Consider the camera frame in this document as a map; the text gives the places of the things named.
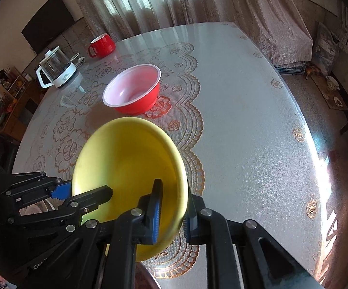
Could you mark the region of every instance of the television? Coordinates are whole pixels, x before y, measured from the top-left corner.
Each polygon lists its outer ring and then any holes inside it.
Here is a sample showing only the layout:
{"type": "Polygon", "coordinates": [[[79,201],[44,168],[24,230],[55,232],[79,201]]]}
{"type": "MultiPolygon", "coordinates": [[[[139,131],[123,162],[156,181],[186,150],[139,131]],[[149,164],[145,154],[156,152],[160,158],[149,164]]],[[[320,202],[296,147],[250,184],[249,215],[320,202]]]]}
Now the television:
{"type": "Polygon", "coordinates": [[[73,23],[74,19],[62,0],[48,0],[21,33],[36,54],[39,54],[73,23]]]}

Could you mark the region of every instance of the red mug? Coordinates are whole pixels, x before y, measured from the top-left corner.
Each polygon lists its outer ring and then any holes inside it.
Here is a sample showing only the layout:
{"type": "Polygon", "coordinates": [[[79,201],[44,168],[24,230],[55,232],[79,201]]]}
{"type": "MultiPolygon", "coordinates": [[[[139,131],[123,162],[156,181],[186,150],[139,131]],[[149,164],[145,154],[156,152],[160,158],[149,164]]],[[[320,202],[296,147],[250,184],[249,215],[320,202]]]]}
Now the red mug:
{"type": "Polygon", "coordinates": [[[91,57],[102,58],[114,52],[115,48],[115,42],[107,33],[104,33],[91,41],[91,44],[89,46],[89,55],[91,57]]]}

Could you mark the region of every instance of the small white plate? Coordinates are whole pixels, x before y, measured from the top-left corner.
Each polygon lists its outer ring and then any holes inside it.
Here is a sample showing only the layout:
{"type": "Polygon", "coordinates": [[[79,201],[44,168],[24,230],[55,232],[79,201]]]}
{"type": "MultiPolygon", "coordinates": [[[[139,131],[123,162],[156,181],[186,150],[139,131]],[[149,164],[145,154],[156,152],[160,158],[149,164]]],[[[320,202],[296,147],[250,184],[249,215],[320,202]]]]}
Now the small white plate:
{"type": "Polygon", "coordinates": [[[343,107],[342,102],[341,102],[341,100],[340,100],[339,98],[333,97],[333,100],[334,100],[334,103],[335,103],[337,106],[343,107]]]}

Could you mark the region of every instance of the table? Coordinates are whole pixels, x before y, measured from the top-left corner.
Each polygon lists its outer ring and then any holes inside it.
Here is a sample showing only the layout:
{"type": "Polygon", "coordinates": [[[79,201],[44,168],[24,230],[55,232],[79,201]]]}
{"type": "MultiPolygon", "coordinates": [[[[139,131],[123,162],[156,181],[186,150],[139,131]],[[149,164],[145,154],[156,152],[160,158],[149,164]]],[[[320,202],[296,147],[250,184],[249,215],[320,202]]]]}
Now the table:
{"type": "MultiPolygon", "coordinates": [[[[70,179],[89,136],[122,116],[102,103],[106,84],[140,63],[162,71],[158,100],[140,117],[173,139],[192,192],[227,219],[258,221],[311,274],[319,273],[330,183],[288,87],[233,23],[178,26],[123,40],[62,88],[50,88],[13,172],[44,170],[70,179]]],[[[207,287],[205,248],[187,245],[183,231],[144,264],[163,288],[207,287]]]]}

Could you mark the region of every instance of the sheer curtain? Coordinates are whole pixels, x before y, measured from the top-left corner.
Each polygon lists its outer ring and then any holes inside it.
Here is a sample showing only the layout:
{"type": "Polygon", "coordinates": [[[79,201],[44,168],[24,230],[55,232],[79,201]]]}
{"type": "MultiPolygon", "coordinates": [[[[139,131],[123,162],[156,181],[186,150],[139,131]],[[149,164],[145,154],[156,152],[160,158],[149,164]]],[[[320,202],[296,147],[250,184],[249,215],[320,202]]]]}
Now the sheer curtain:
{"type": "Polygon", "coordinates": [[[190,23],[183,0],[76,0],[95,34],[119,41],[151,30],[190,23]]]}
{"type": "Polygon", "coordinates": [[[313,40],[292,0],[76,0],[94,35],[115,41],[170,26],[235,22],[274,65],[311,59],[313,40]]]}

